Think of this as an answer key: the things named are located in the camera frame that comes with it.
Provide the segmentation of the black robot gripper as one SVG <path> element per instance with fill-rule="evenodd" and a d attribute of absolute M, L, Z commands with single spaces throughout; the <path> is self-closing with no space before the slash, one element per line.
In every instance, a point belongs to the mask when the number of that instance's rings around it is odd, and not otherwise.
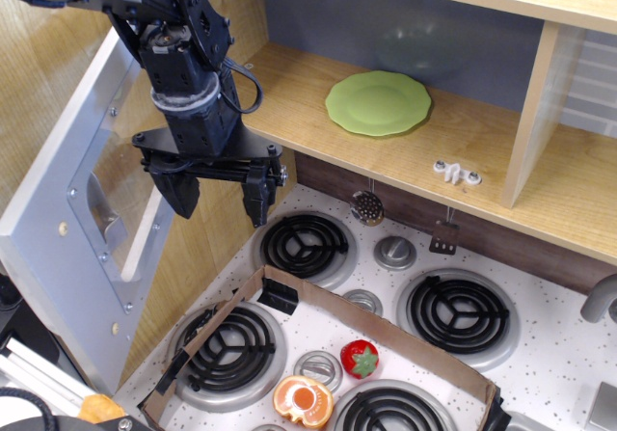
<path fill-rule="evenodd" d="M 255 228 L 264 226 L 279 186 L 287 181 L 282 148 L 253 133 L 221 101 L 165 113 L 167 126 L 139 132 L 133 145 L 174 212 L 190 219 L 200 196 L 198 178 L 242 182 L 243 204 Z"/>

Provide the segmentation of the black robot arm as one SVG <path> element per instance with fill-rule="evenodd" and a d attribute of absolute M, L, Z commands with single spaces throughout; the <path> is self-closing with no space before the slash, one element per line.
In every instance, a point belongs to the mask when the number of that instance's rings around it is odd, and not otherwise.
<path fill-rule="evenodd" d="M 144 169 L 182 217 L 190 217 L 203 178 L 241 185 L 245 210 L 263 226 L 287 179 L 281 148 L 243 123 L 234 78 L 246 75 L 229 48 L 229 20 L 209 0 L 20 0 L 49 9 L 105 13 L 147 74 L 166 126 L 134 135 Z"/>

